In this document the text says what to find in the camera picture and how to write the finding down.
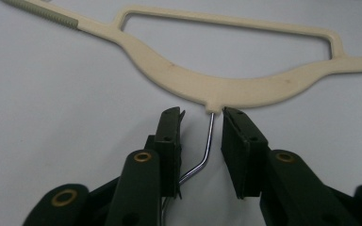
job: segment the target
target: bent wire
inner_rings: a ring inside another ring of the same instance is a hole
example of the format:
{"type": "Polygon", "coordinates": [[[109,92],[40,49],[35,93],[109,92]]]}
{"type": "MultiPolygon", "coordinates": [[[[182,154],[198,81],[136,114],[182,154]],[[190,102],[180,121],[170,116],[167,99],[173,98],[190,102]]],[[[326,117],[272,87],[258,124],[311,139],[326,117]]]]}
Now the bent wire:
{"type": "MultiPolygon", "coordinates": [[[[210,156],[210,148],[211,148],[211,140],[213,138],[213,126],[214,126],[214,117],[215,114],[210,114],[210,123],[208,125],[208,132],[207,132],[207,140],[206,140],[206,148],[204,157],[202,158],[202,161],[193,167],[192,169],[188,170],[186,173],[184,173],[179,180],[179,184],[183,185],[187,180],[192,178],[194,175],[196,175],[198,172],[200,172],[207,164],[208,158],[210,156]]],[[[169,205],[170,198],[166,197],[162,203],[161,208],[161,223],[163,226],[166,225],[166,213],[167,213],[167,207],[169,205]]]]}
{"type": "Polygon", "coordinates": [[[362,56],[348,56],[343,50],[339,35],[328,29],[142,6],[124,8],[111,24],[102,24],[41,0],[2,1],[59,24],[117,43],[149,79],[175,95],[205,105],[206,112],[220,113],[226,105],[234,108],[270,105],[304,91],[328,74],[362,73],[362,56]],[[319,37],[329,41],[331,59],[259,78],[227,79],[209,76],[175,65],[142,41],[124,33],[123,22],[130,14],[319,37]]]}

